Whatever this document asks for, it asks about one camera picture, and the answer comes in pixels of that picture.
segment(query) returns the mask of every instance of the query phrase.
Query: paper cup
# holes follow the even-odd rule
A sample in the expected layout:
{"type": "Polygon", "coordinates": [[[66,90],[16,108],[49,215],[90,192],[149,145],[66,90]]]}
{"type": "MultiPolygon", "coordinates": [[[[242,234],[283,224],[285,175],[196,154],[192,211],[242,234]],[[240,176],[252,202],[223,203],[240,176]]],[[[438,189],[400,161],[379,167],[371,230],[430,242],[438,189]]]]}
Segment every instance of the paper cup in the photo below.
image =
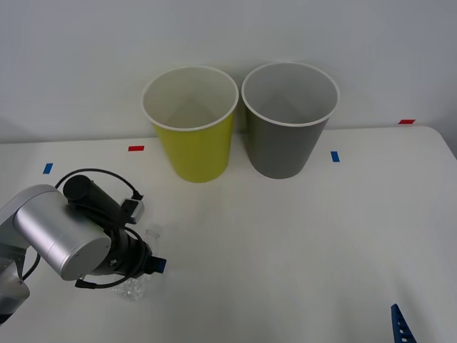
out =
{"type": "Polygon", "coordinates": [[[273,179],[299,173],[313,151],[339,90],[323,71],[302,63],[272,63],[243,82],[247,152],[257,171],[273,179]]]}
{"type": "Polygon", "coordinates": [[[190,182],[215,179],[227,167],[238,87],[209,66],[185,66],[155,78],[142,96],[175,172],[190,182]]]}

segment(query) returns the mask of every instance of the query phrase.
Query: red tape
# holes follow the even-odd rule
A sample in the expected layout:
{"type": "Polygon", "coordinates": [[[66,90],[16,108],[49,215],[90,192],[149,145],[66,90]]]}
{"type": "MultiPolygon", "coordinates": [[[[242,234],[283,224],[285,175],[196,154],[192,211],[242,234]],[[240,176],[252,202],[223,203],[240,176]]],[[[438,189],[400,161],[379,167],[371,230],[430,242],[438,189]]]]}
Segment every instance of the red tape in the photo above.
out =
{"type": "Polygon", "coordinates": [[[131,145],[129,146],[129,151],[143,151],[144,145],[131,145]]]}
{"type": "Polygon", "coordinates": [[[412,124],[415,121],[416,121],[415,119],[402,119],[402,120],[400,120],[399,124],[412,124]]]}

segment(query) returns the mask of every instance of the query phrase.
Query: robotic arm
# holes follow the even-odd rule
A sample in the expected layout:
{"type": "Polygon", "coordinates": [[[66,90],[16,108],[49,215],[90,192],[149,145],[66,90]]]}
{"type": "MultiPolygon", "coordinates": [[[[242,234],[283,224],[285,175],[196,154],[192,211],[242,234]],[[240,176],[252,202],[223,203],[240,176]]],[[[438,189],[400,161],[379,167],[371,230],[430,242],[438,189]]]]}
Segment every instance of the robotic arm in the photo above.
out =
{"type": "MultiPolygon", "coordinates": [[[[101,169],[81,169],[64,179],[82,171],[118,177],[101,169]]],[[[136,224],[144,211],[136,190],[119,205],[84,175],[70,178],[63,194],[56,187],[30,187],[0,209],[0,326],[30,295],[24,279],[33,270],[23,277],[29,246],[38,254],[36,264],[43,257],[63,280],[77,280],[79,288],[112,288],[130,277],[164,271],[166,260],[152,256],[149,245],[125,227],[136,224]],[[82,280],[87,274],[123,278],[94,284],[82,280]]]]}

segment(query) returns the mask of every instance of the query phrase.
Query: cup rim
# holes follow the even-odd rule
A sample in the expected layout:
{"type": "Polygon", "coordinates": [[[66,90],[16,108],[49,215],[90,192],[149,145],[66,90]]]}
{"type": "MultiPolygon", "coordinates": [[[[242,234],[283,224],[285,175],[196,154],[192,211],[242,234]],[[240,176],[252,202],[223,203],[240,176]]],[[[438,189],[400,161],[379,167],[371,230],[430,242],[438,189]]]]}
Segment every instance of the cup rim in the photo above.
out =
{"type": "Polygon", "coordinates": [[[268,121],[269,123],[272,123],[272,124],[275,124],[275,125],[279,125],[279,126],[287,126],[287,127],[305,127],[305,126],[313,126],[313,125],[316,125],[316,124],[319,124],[325,120],[327,120],[328,118],[330,118],[330,116],[335,113],[335,110],[336,110],[336,107],[338,107],[338,104],[340,102],[340,90],[338,88],[338,85],[336,84],[336,82],[324,71],[320,70],[319,68],[316,68],[315,66],[311,66],[310,64],[307,64],[307,63],[301,63],[301,62],[272,62],[272,63],[267,63],[267,64],[263,64],[257,68],[255,68],[253,71],[251,71],[247,76],[246,78],[243,80],[243,84],[241,85],[241,97],[243,98],[243,102],[244,104],[246,105],[246,107],[249,109],[249,111],[251,111],[252,113],[254,113],[257,117],[259,117],[260,119],[263,119],[265,121],[268,121]],[[247,81],[249,80],[249,78],[254,74],[256,73],[258,70],[260,69],[263,69],[263,68],[266,68],[267,66],[273,66],[273,65],[277,65],[277,64],[296,64],[296,65],[299,65],[299,66],[305,66],[307,68],[311,68],[311,69],[314,69],[316,70],[317,72],[323,74],[328,80],[330,80],[330,82],[333,84],[333,86],[335,87],[335,90],[336,90],[336,104],[335,106],[333,107],[333,109],[330,111],[330,113],[328,113],[326,116],[323,116],[322,118],[320,119],[317,119],[315,121],[310,121],[308,123],[299,123],[299,124],[290,124],[290,123],[283,123],[282,121],[276,121],[276,120],[273,120],[273,119],[270,119],[270,118],[267,118],[266,116],[263,116],[262,114],[258,113],[254,108],[252,108],[252,106],[247,102],[246,100],[246,96],[244,94],[244,89],[246,88],[246,83],[247,81]]]}
{"type": "Polygon", "coordinates": [[[146,118],[150,122],[152,122],[152,124],[154,124],[154,125],[157,125],[157,126],[163,128],[163,129],[167,129],[167,130],[170,130],[170,131],[192,132],[192,131],[200,131],[200,130],[203,130],[203,129],[207,129],[207,128],[215,126],[215,125],[219,124],[220,122],[224,121],[225,119],[227,119],[230,116],[230,114],[232,114],[233,111],[235,110],[236,105],[238,104],[238,101],[239,101],[239,97],[240,97],[240,94],[239,94],[239,90],[238,90],[238,86],[236,85],[236,82],[225,71],[222,71],[220,69],[214,68],[212,66],[180,66],[178,68],[169,69],[169,70],[159,74],[158,76],[154,77],[147,84],[147,86],[143,90],[143,93],[141,94],[141,108],[143,109],[143,114],[146,116],[146,118]],[[207,70],[215,71],[215,72],[225,76],[232,83],[232,85],[233,85],[233,87],[235,89],[235,101],[233,102],[233,105],[229,109],[229,111],[227,113],[225,113],[221,118],[217,119],[216,121],[213,121],[213,122],[211,122],[209,124],[206,124],[206,125],[203,125],[203,126],[190,127],[190,128],[187,128],[187,127],[186,128],[179,128],[179,127],[168,126],[168,125],[159,123],[157,120],[155,120],[151,116],[149,116],[148,112],[144,108],[144,97],[146,96],[146,92],[148,91],[149,87],[155,81],[157,81],[157,79],[161,78],[162,76],[164,76],[164,75],[166,75],[168,73],[171,73],[171,72],[179,70],[179,69],[207,69],[207,70]]]}

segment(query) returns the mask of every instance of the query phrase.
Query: white table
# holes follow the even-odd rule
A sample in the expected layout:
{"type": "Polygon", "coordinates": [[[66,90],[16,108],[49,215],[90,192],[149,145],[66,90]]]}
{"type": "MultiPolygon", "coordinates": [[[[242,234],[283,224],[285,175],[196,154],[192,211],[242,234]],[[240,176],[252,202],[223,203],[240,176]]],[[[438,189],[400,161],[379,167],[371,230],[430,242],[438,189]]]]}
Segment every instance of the white table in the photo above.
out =
{"type": "Polygon", "coordinates": [[[257,173],[237,136],[207,184],[179,179],[158,139],[1,145],[0,161],[0,206],[74,169],[120,173],[169,261],[137,303],[76,289],[42,261],[1,343],[393,342],[393,303],[419,342],[457,342],[457,161],[433,129],[325,131],[286,180],[257,173]]]}

